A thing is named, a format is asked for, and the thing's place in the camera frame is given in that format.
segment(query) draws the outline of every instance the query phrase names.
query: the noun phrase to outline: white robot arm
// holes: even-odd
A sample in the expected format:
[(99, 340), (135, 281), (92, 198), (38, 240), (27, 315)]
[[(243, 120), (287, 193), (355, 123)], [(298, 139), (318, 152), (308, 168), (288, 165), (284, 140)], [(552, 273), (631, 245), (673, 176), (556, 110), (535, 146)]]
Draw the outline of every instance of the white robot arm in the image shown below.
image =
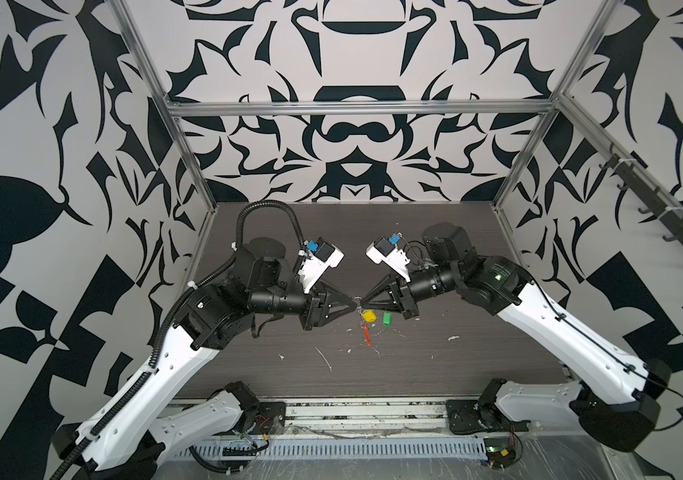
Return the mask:
[(559, 308), (522, 267), (479, 256), (464, 229), (442, 223), (423, 232), (431, 262), (408, 278), (390, 273), (367, 293), (364, 308), (418, 315), (417, 303), (456, 291), (538, 341), (580, 381), (557, 386), (494, 379), (473, 408), (451, 411), (455, 433), (508, 429), (521, 421), (579, 424), (601, 443), (630, 452), (654, 429), (671, 370), (637, 358)]
[[(244, 218), (262, 206), (281, 208), (291, 219), (301, 245), (293, 269), (277, 240), (259, 237), (242, 243)], [(152, 355), (117, 395), (88, 420), (58, 428), (52, 445), (63, 462), (51, 478), (61, 478), (75, 464), (81, 466), (75, 479), (149, 480), (167, 458), (206, 436), (232, 431), (247, 437), (259, 401), (242, 382), (230, 383), (176, 416), (158, 415), (235, 336), (250, 329), (258, 337), (256, 313), (270, 313), (270, 320), (297, 315), (302, 328), (312, 330), (355, 310), (349, 296), (320, 280), (344, 254), (322, 239), (305, 243), (288, 205), (275, 200), (249, 204), (238, 217), (236, 234), (232, 257), (199, 286), (191, 283), (162, 323)], [(248, 454), (264, 448), (251, 445)], [(206, 468), (226, 473), (219, 466)]]

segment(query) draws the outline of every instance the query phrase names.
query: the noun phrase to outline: yellow keychain tag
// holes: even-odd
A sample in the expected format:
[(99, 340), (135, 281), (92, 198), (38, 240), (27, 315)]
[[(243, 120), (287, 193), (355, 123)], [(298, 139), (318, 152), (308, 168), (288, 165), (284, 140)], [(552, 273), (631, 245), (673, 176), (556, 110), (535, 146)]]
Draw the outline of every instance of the yellow keychain tag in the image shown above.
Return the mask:
[(373, 310), (366, 310), (365, 312), (362, 313), (362, 316), (363, 316), (363, 320), (365, 320), (368, 323), (376, 321), (376, 313), (374, 313)]

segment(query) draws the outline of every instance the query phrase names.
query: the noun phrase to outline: dark wooden tabletop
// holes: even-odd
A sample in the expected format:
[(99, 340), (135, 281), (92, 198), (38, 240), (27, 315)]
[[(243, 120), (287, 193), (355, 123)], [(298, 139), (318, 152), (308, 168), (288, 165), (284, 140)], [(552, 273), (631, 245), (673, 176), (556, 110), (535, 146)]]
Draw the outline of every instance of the dark wooden tabletop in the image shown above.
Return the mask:
[[(234, 224), (243, 204), (221, 204), (203, 253), (197, 279), (231, 254)], [(323, 279), (351, 296), (363, 296), (387, 274), (365, 255), (378, 236), (401, 232), (420, 240), (429, 225), (443, 221), (462, 226), (480, 255), (511, 258), (488, 204), (296, 204), (304, 238), (323, 236), (345, 253)], [(271, 208), (253, 212), (244, 241), (270, 236), (286, 246), (293, 264), (298, 243), (285, 213)], [(492, 378), (523, 383), (562, 382), (557, 359), (514, 326), (468, 305), (455, 293), (419, 304), (421, 314), (404, 320), (392, 314), (384, 328), (369, 324), (365, 342), (355, 312), (309, 332), (295, 316), (267, 324), (261, 337), (245, 332), (191, 379), (184, 398), (207, 397), (227, 382), (241, 380), (257, 396), (439, 396), (480, 393)], [(257, 316), (257, 321), (268, 316)]]

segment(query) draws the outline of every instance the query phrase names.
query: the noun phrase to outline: black and white patterned backdrop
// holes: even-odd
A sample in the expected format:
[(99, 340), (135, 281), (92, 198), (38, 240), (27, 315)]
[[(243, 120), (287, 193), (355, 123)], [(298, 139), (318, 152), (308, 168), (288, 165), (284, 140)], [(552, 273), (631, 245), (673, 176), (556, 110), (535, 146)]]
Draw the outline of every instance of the black and white patterned backdrop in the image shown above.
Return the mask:
[[(593, 0), (130, 0), (173, 101), (547, 98)], [(533, 114), (187, 118), (221, 201), (492, 200)]]
[(151, 351), (205, 207), (102, 0), (0, 0), (0, 478)]
[[(574, 88), (579, 101), (683, 204), (683, 0), (627, 0)], [(683, 394), (683, 248), (562, 116), (505, 204), (549, 293), (596, 331), (673, 368)], [(683, 401), (660, 398), (660, 426)], [(648, 475), (683, 479), (683, 422), (637, 449)]]
[(535, 114), (186, 118), (220, 201), (492, 200)]

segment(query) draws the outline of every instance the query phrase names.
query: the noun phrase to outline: cable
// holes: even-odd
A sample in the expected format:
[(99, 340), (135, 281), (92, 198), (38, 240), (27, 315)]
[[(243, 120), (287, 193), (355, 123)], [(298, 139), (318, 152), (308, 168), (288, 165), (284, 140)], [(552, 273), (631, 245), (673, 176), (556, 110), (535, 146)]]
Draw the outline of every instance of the cable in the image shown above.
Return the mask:
[[(520, 458), (523, 457), (523, 440), (520, 440), (520, 437), (517, 436), (514, 428), (509, 430), (509, 433), (511, 433), (513, 435), (512, 438), (517, 438), (517, 443), (515, 443), (515, 459), (512, 461), (512, 463), (509, 464), (509, 466), (511, 467), (511, 466), (515, 465), (516, 463), (518, 463), (520, 461)], [(520, 450), (519, 454), (517, 452), (517, 446), (518, 445), (520, 446), (519, 447), (519, 450)]]
[(237, 452), (237, 453), (241, 453), (242, 455), (253, 455), (257, 452), (262, 452), (262, 451), (266, 450), (267, 448), (269, 448), (269, 439), (265, 438), (265, 441), (266, 441), (266, 443), (264, 445), (262, 445), (260, 447), (252, 448), (250, 450), (241, 451), (241, 450), (238, 450), (237, 448), (224, 447), (221, 449), (221, 452), (222, 452), (222, 454), (223, 454), (223, 452)]
[(219, 466), (213, 465), (212, 463), (209, 463), (208, 460), (206, 460), (205, 458), (202, 458), (202, 456), (200, 456), (200, 454), (197, 451), (197, 448), (195, 448), (194, 446), (190, 446), (188, 448), (188, 450), (189, 450), (189, 453), (194, 458), (194, 460), (200, 466), (202, 466), (202, 468), (205, 468), (206, 470), (209, 470), (210, 472), (223, 473), (225, 475), (227, 474), (227, 472), (229, 472), (230, 474), (242, 472), (241, 469), (233, 470), (231, 468), (219, 467)]
[(323, 432), (322, 430), (313, 430), (312, 428), (298, 426), (298, 425), (294, 425), (293, 428), (297, 428), (297, 429), (302, 430), (304, 432), (314, 433), (315, 435), (336, 438), (337, 440), (371, 440), (373, 438), (386, 438), (386, 437), (397, 435), (397, 434), (400, 434), (403, 432), (440, 433), (442, 431), (442, 428), (440, 428), (440, 427), (435, 427), (435, 428), (403, 427), (403, 428), (396, 428), (396, 429), (393, 428), (391, 430), (382, 430), (381, 433), (377, 433), (374, 435), (342, 436), (342, 435), (337, 435), (335, 433)]
[(416, 255), (416, 253), (413, 252), (413, 246), (411, 245), (412, 243), (416, 243), (416, 241), (415, 240), (406, 241), (406, 245), (408, 245), (408, 250), (410, 250), (411, 253), (416, 257), (417, 268), (419, 268), (424, 263), (424, 250), (422, 250), (420, 246), (416, 245), (416, 249), (419, 251), (419, 254)]
[(416, 254), (413, 252), (413, 246), (411, 246), (411, 243), (410, 243), (408, 240), (406, 240), (405, 236), (403, 236), (403, 234), (402, 234), (401, 232), (397, 232), (397, 234), (400, 235), (400, 238), (402, 238), (403, 240), (405, 240), (405, 245), (408, 247), (408, 250), (410, 250), (411, 253), (413, 254), (413, 256), (416, 257), (416, 263), (417, 263), (417, 265), (418, 265), (418, 266), (421, 266), (421, 260), (422, 260), (422, 259), (419, 258), (419, 256), (416, 255)]
[[(237, 452), (237, 453), (240, 453), (242, 456), (255, 455), (256, 453), (264, 451), (267, 448), (269, 448), (269, 439), (266, 438), (266, 436), (264, 436), (264, 439), (266, 440), (266, 443), (264, 445), (257, 447), (257, 448), (252, 448), (251, 450), (246, 450), (244, 452), (241, 452), (240, 450), (238, 450), (236, 448), (222, 448), (221, 452), (222, 452), (222, 454), (223, 454), (223, 452)], [(211, 462), (209, 462), (205, 458), (202, 458), (200, 453), (197, 451), (197, 448), (195, 448), (194, 446), (190, 446), (190, 447), (188, 447), (188, 449), (189, 449), (189, 453), (192, 455), (194, 460), (198, 464), (200, 464), (200, 466), (202, 466), (202, 468), (205, 468), (206, 470), (209, 470), (210, 472), (223, 473), (223, 474), (226, 474), (227, 472), (229, 472), (230, 474), (240, 473), (243, 470), (245, 470), (245, 467), (250, 465), (250, 462), (252, 462), (252, 460), (251, 460), (250, 462), (245, 464), (245, 466), (243, 466), (242, 468), (234, 470), (232, 468), (225, 468), (225, 467), (213, 465)]]
[[(542, 296), (544, 297), (544, 300), (547, 301), (547, 305), (549, 305), (549, 308), (552, 309), (552, 312), (555, 312), (555, 313), (556, 313), (555, 318), (558, 319), (558, 321), (563, 321), (563, 322), (565, 322), (568, 326), (570, 326), (572, 329), (574, 329), (575, 331), (577, 331), (578, 333), (580, 333), (580, 334), (581, 334), (582, 336), (584, 336), (587, 340), (589, 340), (589, 341), (591, 341), (592, 343), (594, 343), (598, 348), (600, 348), (600, 350), (604, 351), (604, 352), (605, 352), (609, 357), (611, 357), (616, 363), (620, 364), (620, 365), (624, 368), (624, 371), (625, 371), (625, 372), (632, 372), (632, 373), (634, 373), (635, 375), (637, 375), (638, 377), (640, 377), (641, 379), (644, 379), (644, 380), (646, 380), (647, 382), (649, 382), (649, 383), (651, 383), (651, 384), (653, 384), (653, 385), (655, 385), (655, 386), (657, 386), (657, 387), (659, 387), (659, 388), (662, 388), (662, 389), (664, 389), (664, 390), (668, 390), (669, 392), (674, 393), (675, 395), (677, 395), (678, 397), (682, 398), (682, 400), (683, 400), (683, 395), (682, 395), (682, 393), (678, 392), (677, 390), (670, 389), (667, 385), (664, 385), (663, 383), (657, 382), (656, 380), (650, 379), (650, 378), (648, 378), (647, 376), (641, 375), (640, 373), (638, 373), (638, 372), (635, 370), (635, 366), (634, 366), (634, 365), (631, 365), (631, 364), (629, 364), (629, 363), (623, 362), (623, 361), (620, 360), (618, 357), (616, 357), (612, 352), (610, 352), (608, 349), (606, 349), (605, 346), (600, 345), (600, 344), (599, 344), (595, 339), (593, 339), (591, 336), (587, 335), (585, 332), (581, 331), (579, 328), (577, 328), (577, 327), (576, 327), (575, 325), (573, 325), (571, 322), (567, 321), (567, 316), (566, 316), (566, 314), (563, 313), (563, 312), (558, 312), (557, 310), (555, 310), (555, 307), (553, 307), (553, 306), (552, 306), (552, 303), (549, 302), (549, 297), (547, 296), (546, 293), (544, 293), (544, 290), (542, 289), (541, 285), (539, 285), (539, 282), (538, 282), (538, 280), (536, 280), (536, 277), (534, 277), (533, 275), (531, 275), (531, 273), (528, 272), (528, 270), (522, 268), (521, 266), (520, 266), (520, 268), (521, 268), (523, 271), (525, 271), (528, 275), (530, 275), (530, 277), (533, 279), (533, 283), (536, 284), (537, 288), (539, 289), (539, 292), (541, 292)], [(653, 431), (654, 431), (654, 432), (663, 432), (664, 430), (669, 430), (670, 428), (672, 428), (672, 427), (677, 426), (678, 424), (680, 424), (682, 421), (683, 421), (683, 415), (682, 415), (682, 413), (681, 413), (681, 414), (680, 414), (680, 418), (678, 418), (677, 421), (674, 422), (672, 425), (667, 425), (666, 427), (662, 427), (662, 428), (654, 428)]]
[(210, 400), (211, 398), (217, 396), (219, 393), (221, 393), (221, 392), (223, 392), (223, 391), (224, 391), (224, 389), (216, 389), (216, 390), (214, 390), (213, 393), (212, 393), (211, 395), (209, 395), (208, 398), (205, 399), (205, 401), (207, 402), (208, 400)]
[[(288, 206), (288, 204), (280, 202), (279, 200), (260, 200), (258, 202), (253, 202), (243, 207), (243, 209), (240, 211), (240, 214), (238, 215), (237, 224), (234, 228), (235, 249), (237, 250), (237, 248), (239, 248), (243, 244), (243, 226), (245, 223), (245, 218), (249, 216), (252, 211), (257, 210), (259, 208), (265, 208), (267, 206), (279, 208), (283, 210), (286, 214), (288, 214), (290, 224), (293, 226), (294, 232), (296, 233), (296, 238), (299, 242), (299, 248), (303, 250), (304, 235), (301, 233), (301, 227), (298, 224), (296, 213), (293, 211), (293, 209), (290, 208), (290, 206)], [(208, 274), (208, 276), (206, 276), (201, 282), (199, 282), (198, 288), (208, 285), (217, 276), (223, 274), (230, 266), (232, 266), (232, 264), (234, 264), (234, 258), (235, 254), (233, 253), (223, 264), (221, 264), (221, 266), (219, 266), (216, 270), (212, 271), (211, 274)], [(294, 264), (294, 278), (298, 276), (298, 270), (301, 268), (301, 261), (302, 256), (299, 255), (296, 259), (296, 264)], [(162, 347), (165, 342), (165, 337), (167, 336), (168, 330), (171, 328), (171, 325), (173, 324), (173, 320), (176, 314), (187, 302), (187, 300), (189, 300), (189, 297), (192, 295), (193, 292), (194, 288), (192, 287), (189, 287), (187, 290), (185, 290), (184, 293), (182, 293), (181, 296), (173, 303), (173, 306), (171, 306), (171, 309), (168, 311), (168, 314), (165, 316), (165, 319), (160, 325), (158, 335), (155, 337), (154, 344), (152, 345), (152, 354), (149, 356), (148, 366), (151, 369), (155, 369), (157, 367), (157, 363), (160, 360), (160, 354), (162, 353)], [(106, 427), (109, 424), (109, 422), (112, 421), (113, 418), (115, 418), (115, 416), (131, 400), (131, 398), (133, 398), (136, 395), (138, 390), (140, 390), (144, 386), (144, 384), (147, 382), (147, 380), (149, 380), (149, 377), (151, 376), (151, 372), (144, 372), (140, 376), (138, 376), (138, 379), (136, 379), (131, 388), (129, 388), (128, 391), (125, 392), (125, 394), (117, 402), (115, 402), (112, 408), (110, 408), (109, 411), (106, 412), (104, 416), (98, 420), (96, 425), (94, 425), (93, 428), (91, 428), (90, 435), (93, 437), (98, 437), (98, 435), (101, 433), (104, 427)], [(69, 467), (71, 467), (72, 464), (74, 464), (75, 460), (77, 460), (77, 457), (79, 457), (82, 454), (82, 452), (88, 447), (90, 442), (91, 441), (87, 438), (81, 440), (80, 443), (72, 449), (69, 455), (67, 455), (66, 458), (64, 458), (61, 465), (58, 466), (53, 475), (51, 475), (50, 480), (61, 480), (66, 471), (69, 470)]]
[(261, 329), (264, 328), (264, 325), (266, 325), (269, 322), (281, 320), (283, 318), (284, 316), (273, 316), (270, 319), (261, 322), (261, 324), (258, 326), (258, 330), (256, 330), (256, 318), (254, 317), (254, 319), (250, 322), (250, 336), (252, 336), (255, 339), (258, 339), (258, 336), (261, 334)]

